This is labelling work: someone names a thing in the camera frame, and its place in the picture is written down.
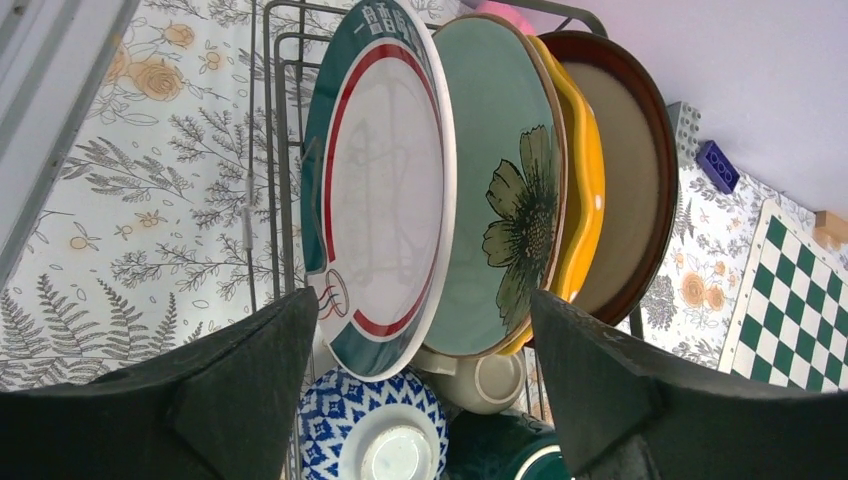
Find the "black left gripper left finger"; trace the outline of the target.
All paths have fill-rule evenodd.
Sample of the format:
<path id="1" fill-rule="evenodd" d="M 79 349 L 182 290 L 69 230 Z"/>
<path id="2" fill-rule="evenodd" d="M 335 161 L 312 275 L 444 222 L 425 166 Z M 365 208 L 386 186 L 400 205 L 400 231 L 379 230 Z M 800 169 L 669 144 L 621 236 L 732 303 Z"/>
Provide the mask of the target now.
<path id="1" fill-rule="evenodd" d="M 277 479 L 317 322 L 293 291 L 85 385 L 1 397 L 5 479 Z"/>

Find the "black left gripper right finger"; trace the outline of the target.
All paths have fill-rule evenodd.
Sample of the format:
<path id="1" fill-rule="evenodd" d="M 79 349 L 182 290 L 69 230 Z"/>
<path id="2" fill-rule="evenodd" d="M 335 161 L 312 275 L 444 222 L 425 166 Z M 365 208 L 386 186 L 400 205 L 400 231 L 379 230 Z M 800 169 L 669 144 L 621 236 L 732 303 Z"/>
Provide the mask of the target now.
<path id="1" fill-rule="evenodd" d="M 722 373 L 556 295 L 531 320 L 558 441 L 578 479 L 843 479 L 847 395 Z"/>

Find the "yellow scalloped plate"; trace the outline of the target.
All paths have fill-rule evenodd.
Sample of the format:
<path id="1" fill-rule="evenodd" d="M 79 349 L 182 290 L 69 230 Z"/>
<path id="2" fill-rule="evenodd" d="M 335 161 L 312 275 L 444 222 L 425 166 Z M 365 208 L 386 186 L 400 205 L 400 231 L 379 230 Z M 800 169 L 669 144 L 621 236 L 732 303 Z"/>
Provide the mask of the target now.
<path id="1" fill-rule="evenodd" d="M 517 36 L 509 69 L 522 99 L 509 101 L 502 148 L 486 199 L 496 213 L 482 248 L 504 269 L 496 305 L 504 337 L 493 352 L 517 352 L 532 337 L 529 295 L 550 288 L 574 298 L 593 261 L 603 223 L 605 178 L 591 108 L 535 36 Z"/>

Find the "light green flower plate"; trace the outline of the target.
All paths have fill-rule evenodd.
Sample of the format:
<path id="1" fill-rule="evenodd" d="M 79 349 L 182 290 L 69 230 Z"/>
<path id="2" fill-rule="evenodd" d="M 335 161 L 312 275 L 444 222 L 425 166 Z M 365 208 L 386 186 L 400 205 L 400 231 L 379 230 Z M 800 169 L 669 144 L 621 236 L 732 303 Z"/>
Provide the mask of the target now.
<path id="1" fill-rule="evenodd" d="M 553 279 L 567 190 L 556 89 L 529 37 L 468 14 L 434 33 L 452 103 L 457 201 L 447 278 L 425 346 L 503 352 L 527 331 L 533 291 Z"/>

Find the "white plate green red rim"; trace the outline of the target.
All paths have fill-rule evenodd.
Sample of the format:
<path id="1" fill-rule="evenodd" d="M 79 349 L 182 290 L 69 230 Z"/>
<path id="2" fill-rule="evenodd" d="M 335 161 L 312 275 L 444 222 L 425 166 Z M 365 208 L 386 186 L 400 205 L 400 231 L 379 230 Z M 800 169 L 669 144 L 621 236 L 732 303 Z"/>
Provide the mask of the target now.
<path id="1" fill-rule="evenodd" d="M 453 112 L 431 34 L 406 1 L 360 1 L 325 51 L 303 135 L 305 279 L 321 334 L 363 381 L 422 346 L 447 275 Z"/>

